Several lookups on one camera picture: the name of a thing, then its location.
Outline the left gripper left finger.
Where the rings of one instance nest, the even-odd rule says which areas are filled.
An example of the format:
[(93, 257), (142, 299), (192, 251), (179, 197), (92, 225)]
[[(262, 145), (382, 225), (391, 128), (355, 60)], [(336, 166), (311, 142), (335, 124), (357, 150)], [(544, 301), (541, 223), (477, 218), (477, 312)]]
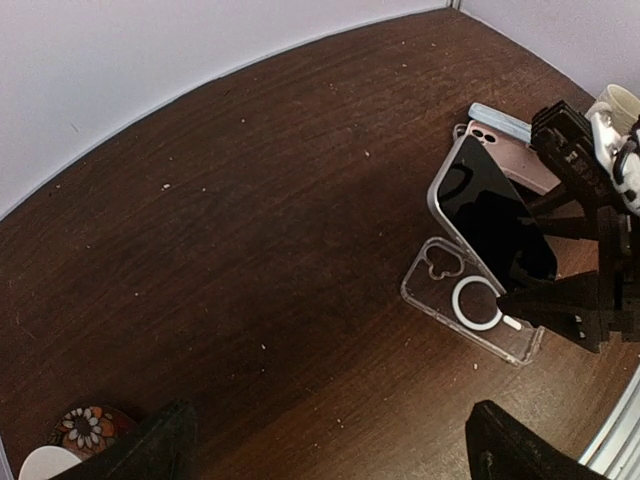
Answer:
[(192, 479), (197, 426), (192, 402), (172, 401), (113, 446), (56, 477), (67, 480)]

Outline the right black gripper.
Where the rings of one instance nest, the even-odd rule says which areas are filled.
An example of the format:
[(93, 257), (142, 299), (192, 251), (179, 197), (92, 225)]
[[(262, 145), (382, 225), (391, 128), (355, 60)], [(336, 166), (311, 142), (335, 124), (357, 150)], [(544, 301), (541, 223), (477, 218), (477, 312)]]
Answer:
[(526, 207), (545, 235), (598, 240), (598, 273), (585, 272), (501, 295), (502, 313), (599, 353), (619, 332), (639, 341), (639, 218), (596, 197), (542, 196)]

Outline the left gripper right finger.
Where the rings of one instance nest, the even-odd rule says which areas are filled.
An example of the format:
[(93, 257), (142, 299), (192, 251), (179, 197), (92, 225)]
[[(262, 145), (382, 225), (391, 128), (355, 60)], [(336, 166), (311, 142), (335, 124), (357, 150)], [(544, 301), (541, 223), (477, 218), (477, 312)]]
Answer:
[(603, 477), (555, 449), (490, 400), (473, 406), (465, 423), (465, 439), (473, 480)]

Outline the silver smartphone black screen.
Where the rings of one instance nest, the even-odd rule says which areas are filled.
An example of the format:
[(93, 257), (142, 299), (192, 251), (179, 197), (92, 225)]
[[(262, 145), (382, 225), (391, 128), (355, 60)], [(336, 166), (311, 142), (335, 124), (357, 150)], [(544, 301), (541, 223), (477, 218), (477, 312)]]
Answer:
[(542, 230), (476, 138), (454, 142), (426, 201), (437, 222), (501, 294), (556, 279), (557, 258)]

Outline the clear magsafe phone case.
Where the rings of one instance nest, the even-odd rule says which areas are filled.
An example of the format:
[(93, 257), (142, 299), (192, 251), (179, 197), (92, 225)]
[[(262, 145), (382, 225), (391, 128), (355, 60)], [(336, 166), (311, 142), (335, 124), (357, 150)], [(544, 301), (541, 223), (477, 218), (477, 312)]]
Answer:
[(424, 242), (400, 283), (401, 297), (412, 307), (507, 363), (530, 364), (543, 328), (502, 313), (499, 290), (474, 260), (453, 242), (432, 237)]

